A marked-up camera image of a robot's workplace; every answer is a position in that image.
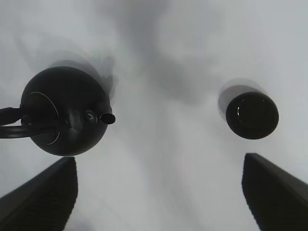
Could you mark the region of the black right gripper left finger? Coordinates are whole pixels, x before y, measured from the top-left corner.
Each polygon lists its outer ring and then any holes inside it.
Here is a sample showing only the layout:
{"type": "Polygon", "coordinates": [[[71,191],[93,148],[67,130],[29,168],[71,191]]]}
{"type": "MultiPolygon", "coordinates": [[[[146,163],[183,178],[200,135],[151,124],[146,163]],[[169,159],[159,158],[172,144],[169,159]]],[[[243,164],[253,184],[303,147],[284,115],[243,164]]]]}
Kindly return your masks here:
{"type": "Polygon", "coordinates": [[[77,166],[63,157],[0,199],[2,231],[62,231],[78,195],[77,166]]]}

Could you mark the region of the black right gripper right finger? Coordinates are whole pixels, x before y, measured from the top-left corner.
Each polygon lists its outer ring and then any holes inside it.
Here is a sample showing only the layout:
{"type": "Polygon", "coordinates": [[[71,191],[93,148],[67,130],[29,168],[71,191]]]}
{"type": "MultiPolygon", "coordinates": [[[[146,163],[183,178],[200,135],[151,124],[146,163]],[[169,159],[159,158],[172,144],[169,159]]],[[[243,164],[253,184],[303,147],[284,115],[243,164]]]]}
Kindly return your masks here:
{"type": "Polygon", "coordinates": [[[268,159],[245,155],[242,190],[260,230],[308,229],[308,185],[268,159]]]}

